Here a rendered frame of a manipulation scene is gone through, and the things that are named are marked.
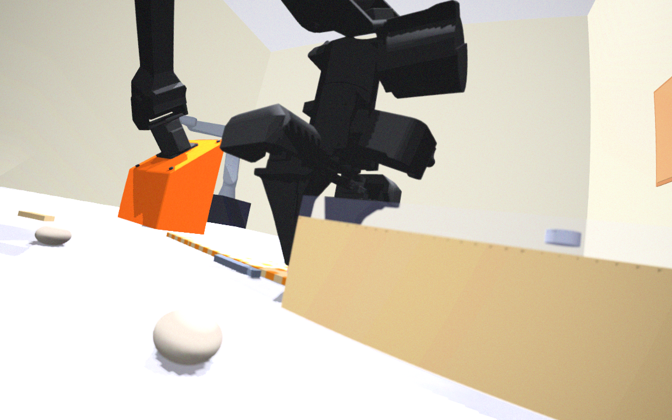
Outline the tan wooden bar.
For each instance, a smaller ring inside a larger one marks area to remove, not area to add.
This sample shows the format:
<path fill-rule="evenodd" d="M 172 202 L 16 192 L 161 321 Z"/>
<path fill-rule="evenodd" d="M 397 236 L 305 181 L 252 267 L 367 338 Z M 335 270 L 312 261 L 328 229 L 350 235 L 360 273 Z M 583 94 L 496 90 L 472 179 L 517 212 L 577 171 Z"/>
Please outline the tan wooden bar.
<path fill-rule="evenodd" d="M 30 218 L 30 219 L 35 219 L 38 221 L 43 221 L 43 222 L 54 222 L 55 216 L 53 215 L 46 215 L 46 213 L 39 213 L 39 212 L 28 212 L 28 211 L 20 211 L 17 213 L 17 216 L 19 217 L 24 217 L 24 218 Z"/>

